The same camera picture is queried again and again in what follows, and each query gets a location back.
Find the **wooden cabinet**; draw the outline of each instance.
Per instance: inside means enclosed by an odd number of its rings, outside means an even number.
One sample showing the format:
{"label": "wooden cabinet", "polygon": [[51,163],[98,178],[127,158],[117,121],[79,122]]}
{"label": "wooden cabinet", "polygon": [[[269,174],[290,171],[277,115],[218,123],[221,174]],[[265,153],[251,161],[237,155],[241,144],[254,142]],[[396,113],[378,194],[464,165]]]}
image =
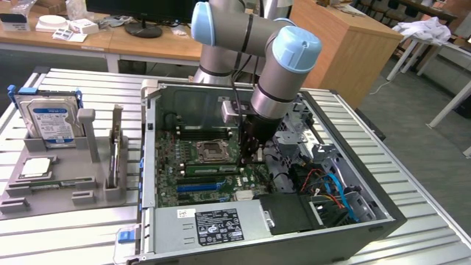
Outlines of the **wooden cabinet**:
{"label": "wooden cabinet", "polygon": [[371,17],[297,0],[291,20],[311,31],[323,51],[303,87],[335,90],[355,109],[404,36]]}

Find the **white table leg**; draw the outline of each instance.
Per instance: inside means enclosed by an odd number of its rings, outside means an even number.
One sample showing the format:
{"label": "white table leg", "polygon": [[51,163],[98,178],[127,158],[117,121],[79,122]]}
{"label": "white table leg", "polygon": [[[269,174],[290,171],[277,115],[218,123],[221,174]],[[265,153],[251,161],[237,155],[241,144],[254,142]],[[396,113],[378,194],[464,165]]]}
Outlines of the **white table leg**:
{"label": "white table leg", "polygon": [[440,124],[440,122],[444,120],[445,116],[453,111],[454,108],[457,108],[460,103],[462,103],[462,101],[470,96],[470,94],[471,94],[471,81],[468,83],[468,85],[464,87],[462,91],[458,93],[458,95],[450,101],[449,105],[444,108],[440,115],[437,115],[434,120],[429,123],[429,126],[432,128],[434,128]]}
{"label": "white table leg", "polygon": [[471,147],[469,149],[466,149],[466,151],[464,152],[464,155],[468,157],[468,158],[471,158]]}
{"label": "white table leg", "polygon": [[426,49],[426,44],[421,43],[418,50],[416,51],[413,58],[410,59],[410,61],[408,62],[406,66],[404,67],[404,69],[401,70],[401,73],[406,73],[408,70],[410,69],[413,63],[416,62],[417,58],[420,57],[420,55],[422,54],[422,52]]}
{"label": "white table leg", "polygon": [[434,52],[433,52],[433,54],[430,55],[428,61],[425,62],[425,65],[422,65],[422,68],[421,68],[421,70],[420,70],[420,72],[418,72],[418,76],[421,76],[421,75],[424,74],[424,72],[426,71],[426,68],[428,68],[428,66],[429,66],[429,63],[430,63],[430,62],[436,59],[436,57],[438,56],[438,54],[440,54],[440,52],[441,52],[441,50],[442,50],[442,47],[444,47],[444,45],[442,45],[442,46],[438,46],[437,49],[434,50]]}
{"label": "white table leg", "polygon": [[109,65],[109,72],[119,73],[119,54],[106,54],[106,63]]}
{"label": "white table leg", "polygon": [[389,77],[386,78],[388,81],[392,81],[393,78],[396,77],[397,72],[398,72],[401,66],[404,65],[404,63],[405,63],[408,57],[410,56],[410,54],[412,54],[412,52],[413,52],[413,50],[414,50],[414,47],[416,47],[417,45],[418,45],[418,41],[417,41],[417,40],[413,40],[410,46],[409,46],[408,49],[406,49],[406,52],[405,52],[404,56],[401,56],[400,61],[398,61],[397,65],[396,65],[396,67],[393,68],[393,71],[390,72]]}

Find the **monitor stand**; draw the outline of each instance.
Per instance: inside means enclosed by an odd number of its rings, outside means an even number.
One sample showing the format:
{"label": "monitor stand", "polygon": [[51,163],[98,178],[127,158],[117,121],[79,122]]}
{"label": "monitor stand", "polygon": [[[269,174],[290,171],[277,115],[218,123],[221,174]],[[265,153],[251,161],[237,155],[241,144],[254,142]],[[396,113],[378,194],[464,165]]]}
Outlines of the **monitor stand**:
{"label": "monitor stand", "polygon": [[147,24],[145,19],[142,22],[133,22],[126,24],[125,30],[133,36],[146,39],[158,38],[162,35],[162,29],[157,25]]}

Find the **circuit board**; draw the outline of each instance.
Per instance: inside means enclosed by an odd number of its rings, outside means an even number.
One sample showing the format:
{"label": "circuit board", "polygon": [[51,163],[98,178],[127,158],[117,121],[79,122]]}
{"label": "circuit board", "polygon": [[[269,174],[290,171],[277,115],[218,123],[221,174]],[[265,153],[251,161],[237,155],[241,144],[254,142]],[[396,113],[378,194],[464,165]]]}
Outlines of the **circuit board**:
{"label": "circuit board", "polygon": [[254,196],[269,193],[266,165],[237,167],[237,135],[226,140],[183,141],[159,132],[157,149],[159,207],[231,202],[241,200],[241,191]]}

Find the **computer monitor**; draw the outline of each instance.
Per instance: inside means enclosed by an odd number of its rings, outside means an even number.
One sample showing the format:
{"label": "computer monitor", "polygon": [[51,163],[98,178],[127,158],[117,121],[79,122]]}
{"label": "computer monitor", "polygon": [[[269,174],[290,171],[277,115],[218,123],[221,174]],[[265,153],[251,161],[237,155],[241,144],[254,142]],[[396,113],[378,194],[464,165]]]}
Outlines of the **computer monitor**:
{"label": "computer monitor", "polygon": [[125,26],[126,31],[142,38],[157,38],[162,29],[146,21],[179,21],[190,23],[199,0],[87,0],[90,12],[111,15],[129,15],[142,19],[139,23]]}

